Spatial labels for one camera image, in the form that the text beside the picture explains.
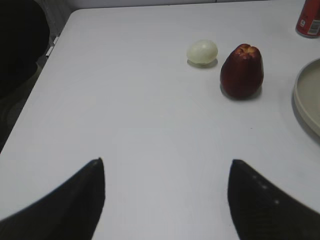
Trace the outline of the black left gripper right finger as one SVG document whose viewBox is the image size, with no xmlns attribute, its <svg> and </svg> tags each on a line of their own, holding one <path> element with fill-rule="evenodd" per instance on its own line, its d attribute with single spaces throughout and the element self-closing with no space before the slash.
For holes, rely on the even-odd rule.
<svg viewBox="0 0 320 240">
<path fill-rule="evenodd" d="M 241 240 L 318 240 L 320 214 L 291 197 L 245 161 L 232 161 L 227 188 Z"/>
</svg>

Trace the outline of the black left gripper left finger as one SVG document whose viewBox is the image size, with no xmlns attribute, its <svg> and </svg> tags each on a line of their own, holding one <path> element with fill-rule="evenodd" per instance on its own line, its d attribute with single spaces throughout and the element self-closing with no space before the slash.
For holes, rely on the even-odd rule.
<svg viewBox="0 0 320 240">
<path fill-rule="evenodd" d="M 0 221 L 2 240 L 90 240 L 106 199 L 101 158 L 55 190 Z"/>
</svg>

